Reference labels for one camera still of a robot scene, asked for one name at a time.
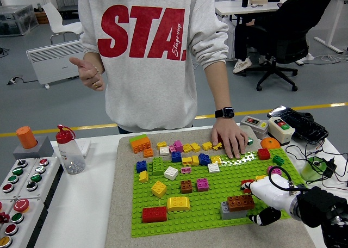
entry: gray floor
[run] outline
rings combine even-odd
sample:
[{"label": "gray floor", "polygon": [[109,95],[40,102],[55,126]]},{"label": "gray floor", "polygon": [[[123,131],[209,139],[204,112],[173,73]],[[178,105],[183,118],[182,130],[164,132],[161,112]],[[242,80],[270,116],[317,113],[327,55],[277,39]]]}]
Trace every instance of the gray floor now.
[{"label": "gray floor", "polygon": [[[332,50],[313,40],[319,36],[325,39],[327,30],[333,22],[335,1],[332,1],[321,22],[308,33],[310,53],[313,56],[334,55]],[[344,6],[333,39],[333,45],[347,49],[348,10]],[[30,126],[33,131],[54,129],[57,124],[70,127],[89,126],[113,123],[105,113],[104,93],[94,92],[82,85],[79,79],[62,80],[51,83],[46,90],[38,82],[7,85],[15,75],[23,75],[25,81],[35,80],[36,75],[27,56],[26,50],[50,45],[52,35],[48,24],[39,25],[25,36],[0,38],[0,47],[9,48],[8,56],[0,58],[0,180],[13,166],[15,159],[13,150],[19,144],[16,136],[8,137],[5,133],[14,133],[19,127]],[[253,62],[258,55],[251,54]],[[322,64],[316,59],[311,63]],[[232,74],[235,62],[228,62],[230,73],[229,85],[233,106],[237,112],[273,109],[279,105],[288,107],[313,106],[331,103],[348,102],[348,63],[333,65],[289,64],[297,67],[299,75],[292,77],[299,90],[291,91],[291,86],[272,76],[263,84],[263,91],[256,91],[256,84],[261,73],[250,73],[247,77]],[[195,70],[198,90],[198,115],[213,114],[214,102],[202,68]],[[325,126],[330,135],[328,139],[340,152],[347,152],[346,138],[348,134],[348,107],[330,107],[304,110],[313,114],[315,120]],[[266,114],[252,115],[266,119]],[[244,115],[235,117],[239,122]],[[213,125],[214,119],[196,120],[194,126]],[[76,131],[78,138],[117,134],[117,128],[101,128]],[[55,133],[44,134],[55,140]]]}]

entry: green lego baseplate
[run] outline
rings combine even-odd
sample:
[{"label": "green lego baseplate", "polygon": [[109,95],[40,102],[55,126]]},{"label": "green lego baseplate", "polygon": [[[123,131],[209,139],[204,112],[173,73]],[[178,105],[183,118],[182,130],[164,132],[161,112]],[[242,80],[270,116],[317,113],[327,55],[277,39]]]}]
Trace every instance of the green lego baseplate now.
[{"label": "green lego baseplate", "polygon": [[[150,235],[177,233],[193,230],[202,230],[217,228],[223,226],[251,224],[246,218],[222,220],[220,215],[220,204],[227,200],[229,196],[243,195],[240,190],[240,182],[247,179],[255,179],[256,176],[266,175],[268,166],[275,166],[272,161],[274,156],[280,156],[284,159],[282,165],[293,180],[295,185],[305,182],[296,171],[283,149],[269,150],[271,158],[268,160],[259,160],[257,152],[248,152],[240,159],[229,159],[227,155],[220,156],[222,165],[219,166],[220,172],[209,173],[207,166],[191,166],[192,172],[179,175],[174,181],[164,177],[164,175],[154,176],[152,171],[152,162],[148,163],[148,182],[140,183],[139,174],[134,167],[133,183],[133,208],[132,208],[132,237],[145,237]],[[172,163],[170,160],[163,161],[164,171],[169,167],[181,170],[182,163]],[[198,192],[196,180],[207,178],[209,191]],[[181,194],[180,181],[191,180],[193,193]],[[167,192],[162,198],[157,198],[151,192],[151,187],[156,181],[161,181],[167,186]],[[166,206],[169,197],[185,196],[190,200],[190,211],[168,212],[167,221],[142,223],[142,209],[146,207]],[[261,212],[267,205],[253,196],[255,208],[248,211],[249,214]],[[290,218],[285,211],[282,211],[282,219]]]}]

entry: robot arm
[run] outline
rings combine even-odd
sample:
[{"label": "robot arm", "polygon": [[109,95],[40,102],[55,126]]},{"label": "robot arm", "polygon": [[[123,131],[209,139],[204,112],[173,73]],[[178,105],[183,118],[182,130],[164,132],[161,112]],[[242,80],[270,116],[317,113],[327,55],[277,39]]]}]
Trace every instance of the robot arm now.
[{"label": "robot arm", "polygon": [[285,210],[291,217],[309,227],[321,226],[327,247],[348,248],[346,199],[319,187],[297,188],[291,180],[287,181],[278,174],[248,183],[245,187],[250,188],[254,196],[269,206],[257,215],[250,215],[253,222],[259,225],[271,224],[281,217],[280,210]]}]

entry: orange cylinder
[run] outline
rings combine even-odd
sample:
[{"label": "orange cylinder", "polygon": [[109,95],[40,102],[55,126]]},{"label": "orange cylinder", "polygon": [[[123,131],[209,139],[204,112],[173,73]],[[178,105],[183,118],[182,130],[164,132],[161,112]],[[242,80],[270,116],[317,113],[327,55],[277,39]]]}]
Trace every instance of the orange cylinder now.
[{"label": "orange cylinder", "polygon": [[38,144],[30,127],[20,127],[16,134],[24,149],[30,149]]}]

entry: yellow floor line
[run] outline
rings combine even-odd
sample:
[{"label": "yellow floor line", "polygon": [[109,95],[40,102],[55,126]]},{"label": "yellow floor line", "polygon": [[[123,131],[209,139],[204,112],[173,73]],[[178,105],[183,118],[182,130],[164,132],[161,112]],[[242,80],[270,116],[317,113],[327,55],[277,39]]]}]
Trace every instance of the yellow floor line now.
[{"label": "yellow floor line", "polygon": [[[308,109],[318,109],[318,108],[333,108],[333,107],[344,107],[348,106],[348,102],[342,103],[332,103],[332,104],[321,104],[321,105],[312,105],[312,106],[303,106],[303,107],[292,107],[293,110],[308,110]],[[271,111],[272,109],[263,109],[263,110],[253,110],[253,111],[241,111],[236,112],[236,116],[246,116],[246,115],[256,115],[256,114],[265,114]],[[196,116],[195,119],[213,119],[215,115],[201,115]],[[97,128],[108,128],[108,127],[117,127],[117,124],[104,124],[104,125],[92,125],[92,126],[81,126],[81,127],[70,127],[72,130],[87,130],[87,129],[97,129]],[[56,133],[59,130],[57,128],[54,129],[44,129],[44,130],[36,130],[33,131],[33,134],[48,134],[48,133]],[[2,133],[0,134],[0,138],[6,137],[15,137],[16,133]]]}]

